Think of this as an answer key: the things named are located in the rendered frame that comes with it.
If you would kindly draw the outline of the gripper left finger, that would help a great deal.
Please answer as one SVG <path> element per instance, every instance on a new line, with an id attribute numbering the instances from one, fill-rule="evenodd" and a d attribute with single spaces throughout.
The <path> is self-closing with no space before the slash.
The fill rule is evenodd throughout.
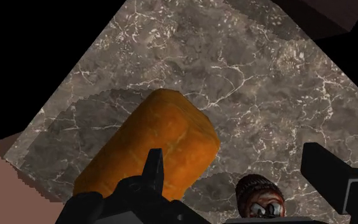
<path id="1" fill-rule="evenodd" d="M 167 200 L 163 180 L 162 150 L 154 148 L 140 176 L 122 179 L 106 198 L 99 192 L 72 196 L 55 224 L 210 224 L 180 200 Z"/>

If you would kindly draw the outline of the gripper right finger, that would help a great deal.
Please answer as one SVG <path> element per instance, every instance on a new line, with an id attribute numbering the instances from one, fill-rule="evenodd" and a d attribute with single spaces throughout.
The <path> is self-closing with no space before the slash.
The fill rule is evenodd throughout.
<path id="1" fill-rule="evenodd" d="M 351 167 L 319 143 L 305 143 L 302 176 L 340 215 L 358 224 L 358 168 Z"/>

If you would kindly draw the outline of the orange bread loaf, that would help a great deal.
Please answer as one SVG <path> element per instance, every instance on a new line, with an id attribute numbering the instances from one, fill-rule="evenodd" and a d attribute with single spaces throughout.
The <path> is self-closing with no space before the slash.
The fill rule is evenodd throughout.
<path id="1" fill-rule="evenodd" d="M 220 140 L 209 118 L 182 93 L 154 90 L 75 179 L 72 193 L 110 196 L 120 180 L 142 173 L 152 148 L 163 153 L 162 195 L 180 200 L 215 159 Z"/>

